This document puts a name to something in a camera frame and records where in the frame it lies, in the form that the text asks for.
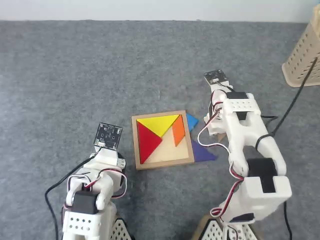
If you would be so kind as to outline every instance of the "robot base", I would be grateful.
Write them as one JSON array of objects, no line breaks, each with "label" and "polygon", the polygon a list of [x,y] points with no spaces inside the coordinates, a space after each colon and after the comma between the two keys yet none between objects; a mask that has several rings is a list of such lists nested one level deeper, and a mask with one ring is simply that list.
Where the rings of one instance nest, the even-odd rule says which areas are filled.
[{"label": "robot base", "polygon": [[112,228],[110,240],[134,240],[131,238],[125,222],[122,218],[118,218]]},{"label": "robot base", "polygon": [[224,229],[223,224],[217,218],[205,215],[201,219],[191,240],[262,240],[251,224],[230,226],[237,230],[237,234],[235,230],[229,227]]}]

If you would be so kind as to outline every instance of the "red triangle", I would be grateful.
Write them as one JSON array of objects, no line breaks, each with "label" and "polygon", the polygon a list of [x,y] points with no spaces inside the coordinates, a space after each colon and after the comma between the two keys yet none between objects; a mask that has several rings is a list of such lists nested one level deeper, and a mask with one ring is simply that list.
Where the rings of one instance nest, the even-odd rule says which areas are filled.
[{"label": "red triangle", "polygon": [[138,128],[140,164],[144,164],[147,158],[162,142],[162,139],[140,122],[137,121],[136,124]]}]

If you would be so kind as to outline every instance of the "white wall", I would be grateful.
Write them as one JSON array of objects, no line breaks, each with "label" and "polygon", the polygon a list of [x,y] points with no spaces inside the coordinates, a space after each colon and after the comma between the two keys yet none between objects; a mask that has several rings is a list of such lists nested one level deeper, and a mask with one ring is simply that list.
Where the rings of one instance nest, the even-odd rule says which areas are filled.
[{"label": "white wall", "polygon": [[0,0],[1,20],[306,23],[318,0]]}]

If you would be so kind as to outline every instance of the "orange triangle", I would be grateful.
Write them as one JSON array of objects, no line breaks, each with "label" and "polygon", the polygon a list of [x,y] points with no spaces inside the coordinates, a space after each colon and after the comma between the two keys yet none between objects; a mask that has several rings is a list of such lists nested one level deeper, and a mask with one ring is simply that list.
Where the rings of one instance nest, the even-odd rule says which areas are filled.
[{"label": "orange triangle", "polygon": [[173,131],[174,144],[175,146],[178,146],[178,144],[186,135],[184,121],[181,115],[179,115],[179,117],[174,121],[172,125],[172,131]]},{"label": "orange triangle", "polygon": [[140,122],[137,121],[136,124],[138,129],[140,163],[144,164],[147,158],[162,142],[162,139]]}]

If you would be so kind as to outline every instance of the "gray carpet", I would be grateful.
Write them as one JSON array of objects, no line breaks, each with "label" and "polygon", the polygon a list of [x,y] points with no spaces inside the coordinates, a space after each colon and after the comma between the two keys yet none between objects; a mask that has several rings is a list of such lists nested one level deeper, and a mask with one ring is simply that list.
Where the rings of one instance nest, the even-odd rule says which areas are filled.
[{"label": "gray carpet", "polygon": [[[201,119],[222,68],[266,115],[282,115],[296,88],[281,64],[305,24],[180,21],[0,22],[0,239],[54,239],[45,190],[92,152],[100,121],[123,126],[127,195],[115,200],[137,240],[186,240],[226,197],[227,155],[215,162],[136,171],[131,116],[187,110]],[[306,87],[275,137],[293,197],[294,239],[318,238],[319,87]],[[203,126],[193,130],[192,138]],[[203,135],[203,141],[215,141]],[[50,194],[59,216],[63,184]],[[286,240],[283,207],[257,224]]]}]

